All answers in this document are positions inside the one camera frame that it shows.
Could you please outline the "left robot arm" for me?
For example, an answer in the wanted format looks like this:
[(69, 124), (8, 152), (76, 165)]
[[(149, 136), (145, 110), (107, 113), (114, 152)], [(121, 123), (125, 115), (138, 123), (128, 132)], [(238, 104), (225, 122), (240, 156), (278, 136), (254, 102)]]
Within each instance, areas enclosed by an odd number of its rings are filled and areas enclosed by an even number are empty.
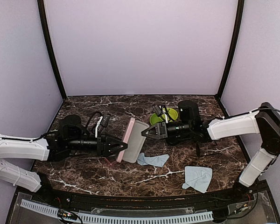
[(56, 131), (47, 132), (38, 138), (20, 138), (0, 134), (0, 180), (38, 192), (46, 203), (56, 200), (45, 174), (22, 169), (6, 159), (32, 159), (57, 162), (73, 156), (73, 152), (95, 152), (98, 156), (109, 157), (127, 149), (128, 144), (121, 139), (101, 134), (100, 127), (105, 128), (110, 116), (100, 117), (95, 133), (91, 134), (83, 126), (78, 115), (68, 115), (59, 121)]

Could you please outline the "pink glasses case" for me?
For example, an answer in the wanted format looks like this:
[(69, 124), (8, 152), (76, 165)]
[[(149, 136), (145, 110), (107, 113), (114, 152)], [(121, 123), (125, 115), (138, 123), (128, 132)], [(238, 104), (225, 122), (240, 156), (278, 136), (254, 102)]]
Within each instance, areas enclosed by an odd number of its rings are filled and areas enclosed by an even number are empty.
[(122, 161), (135, 163), (137, 161), (146, 140), (146, 137), (142, 136), (141, 132), (147, 128), (149, 128), (147, 123), (130, 118), (122, 138), (122, 141), (127, 144), (127, 149), (119, 152), (116, 158), (117, 163), (121, 163)]

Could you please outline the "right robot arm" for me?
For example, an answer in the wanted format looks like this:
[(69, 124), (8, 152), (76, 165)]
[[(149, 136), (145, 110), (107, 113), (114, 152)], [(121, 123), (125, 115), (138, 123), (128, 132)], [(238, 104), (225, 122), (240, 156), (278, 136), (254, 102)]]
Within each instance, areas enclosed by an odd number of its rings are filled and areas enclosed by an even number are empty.
[(228, 117), (201, 120), (197, 103), (178, 103), (178, 121), (158, 122), (141, 132), (142, 136), (176, 145), (183, 140), (211, 142), (231, 136), (260, 134), (262, 144), (229, 191), (229, 199), (238, 203), (247, 189), (280, 155), (280, 110), (264, 102), (257, 109)]

